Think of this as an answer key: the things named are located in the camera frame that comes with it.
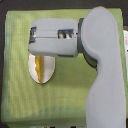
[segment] table surface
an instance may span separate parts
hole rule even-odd
[[[121,8],[124,26],[128,26],[128,0],[0,0],[0,101],[2,96],[2,79],[5,45],[5,18],[9,10],[52,10],[52,9],[88,9],[97,6]]]

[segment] green towel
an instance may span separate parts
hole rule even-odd
[[[119,30],[126,98],[128,86],[120,9],[109,9]],[[84,18],[89,9],[9,11],[5,22],[4,77],[2,88],[2,122],[10,126],[86,125],[86,97],[97,73],[77,58],[56,58],[54,75],[39,85],[28,70],[30,25],[38,18]]]

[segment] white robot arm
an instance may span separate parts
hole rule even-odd
[[[32,23],[29,51],[34,55],[76,57],[83,52],[97,68],[86,101],[87,128],[125,128],[126,100],[117,23],[103,7],[76,20],[38,19]]]

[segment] yellow object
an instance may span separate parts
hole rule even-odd
[[[38,80],[42,83],[43,73],[44,73],[44,57],[43,56],[36,56],[35,57],[35,70],[37,72]]]

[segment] black background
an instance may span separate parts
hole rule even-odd
[[[1,0],[0,1],[0,101],[2,96],[5,18],[9,10],[87,9],[96,6],[121,8],[124,26],[128,26],[128,0]]]

